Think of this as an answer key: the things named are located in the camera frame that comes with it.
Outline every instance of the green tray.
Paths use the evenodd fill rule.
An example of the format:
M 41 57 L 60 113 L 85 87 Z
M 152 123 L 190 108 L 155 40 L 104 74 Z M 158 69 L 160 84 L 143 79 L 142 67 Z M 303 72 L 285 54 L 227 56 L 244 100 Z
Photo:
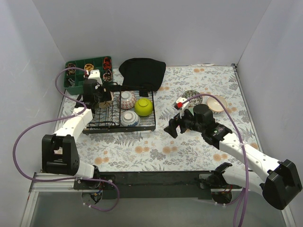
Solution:
M 103 60 L 104 58 L 109 58 L 111 60 L 110 56 L 104 56 L 104 57 L 98 57 L 98 58 L 90 58 L 90 59 L 83 59 L 83 60 L 77 60 L 77 61 L 68 61 L 65 64 L 65 67 L 68 63 L 73 63 L 76 65 L 76 67 L 84 69 L 84 65 L 86 64 L 92 64 L 94 66 L 94 70 L 100 70 L 101 80 L 103 83 L 103 74 L 106 72 L 106 70 L 103 69 Z M 71 94 L 71 95 L 80 95 L 83 94 L 83 77 L 84 73 L 82 71 L 76 70 L 76 73 L 74 75 L 68 75 L 67 71 L 64 75 L 64 88 Z M 68 79 L 72 79 L 75 81 L 75 86 L 71 87 L 71 84 L 69 83 Z

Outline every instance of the white enclosure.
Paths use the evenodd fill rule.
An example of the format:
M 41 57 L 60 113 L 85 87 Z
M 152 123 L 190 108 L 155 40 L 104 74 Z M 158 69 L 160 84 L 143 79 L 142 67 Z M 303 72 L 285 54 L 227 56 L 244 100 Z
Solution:
M 110 55 L 116 67 L 133 57 L 168 66 L 239 63 L 264 152 L 294 161 L 303 178 L 302 11 L 300 0 L 0 0 L 0 226 L 20 225 L 30 187 L 14 167 L 13 143 L 28 126 L 57 117 L 62 97 L 53 81 L 76 59 Z M 41 138 L 53 127 L 21 140 L 17 158 L 28 175 L 41 169 Z M 303 193 L 291 203 L 297 226 L 302 203 Z
M 237 63 L 269 0 L 33 0 L 66 61 Z

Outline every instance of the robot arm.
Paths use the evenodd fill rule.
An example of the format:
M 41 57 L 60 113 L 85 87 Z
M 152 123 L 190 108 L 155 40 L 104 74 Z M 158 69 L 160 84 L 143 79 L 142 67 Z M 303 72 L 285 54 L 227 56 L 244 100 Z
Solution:
M 76 141 L 86 125 L 93 119 L 93 113 L 99 103 L 112 99 L 110 91 L 102 86 L 99 70 L 92 70 L 83 82 L 83 102 L 76 105 L 73 114 L 76 115 L 52 135 L 42 139 L 42 169 L 46 173 L 66 174 L 76 177 L 93 178 L 96 168 L 79 159 Z
M 281 162 L 269 157 L 250 145 L 239 142 L 236 134 L 222 124 L 215 122 L 212 111 L 207 105 L 196 105 L 194 115 L 187 106 L 180 105 L 180 98 L 175 107 L 180 110 L 169 126 L 164 129 L 172 137 L 178 136 L 176 128 L 180 132 L 187 129 L 201 133 L 203 139 L 217 149 L 224 151 L 244 163 L 241 146 L 245 146 L 249 167 L 250 189 L 262 194 L 265 200 L 273 207 L 282 210 L 302 190 L 302 184 L 293 162 L 286 160 Z M 214 170 L 214 173 L 203 180 L 212 186 L 225 186 L 235 184 L 245 187 L 245 170 L 223 163 Z

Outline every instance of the black cloth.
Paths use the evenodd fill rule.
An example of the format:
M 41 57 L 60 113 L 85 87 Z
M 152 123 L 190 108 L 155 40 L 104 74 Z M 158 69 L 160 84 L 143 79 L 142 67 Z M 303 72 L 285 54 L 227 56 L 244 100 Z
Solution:
M 144 86 L 152 85 L 153 91 L 161 87 L 166 64 L 150 58 L 132 58 L 126 60 L 119 67 L 124 77 L 123 85 Z

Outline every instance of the patterned mat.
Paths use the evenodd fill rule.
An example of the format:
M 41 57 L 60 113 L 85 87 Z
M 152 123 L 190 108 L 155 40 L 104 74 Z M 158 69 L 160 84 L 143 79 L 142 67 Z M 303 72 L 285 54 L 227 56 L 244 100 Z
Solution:
M 122 84 L 123 77 L 119 71 L 114 70 L 113 73 L 114 81 Z M 173 103 L 187 90 L 223 96 L 243 140 L 258 148 L 233 68 L 182 67 L 167 68 L 162 86 L 154 93 L 155 131 L 82 134 L 77 140 L 81 159 L 97 165 L 101 171 L 213 170 L 223 162 L 243 167 L 229 154 L 209 146 L 197 132 L 188 130 L 173 139 L 163 131 L 169 119 L 178 113 Z M 71 115 L 74 103 L 65 99 L 63 105 L 62 116 Z M 225 113 L 214 117 L 234 131 Z

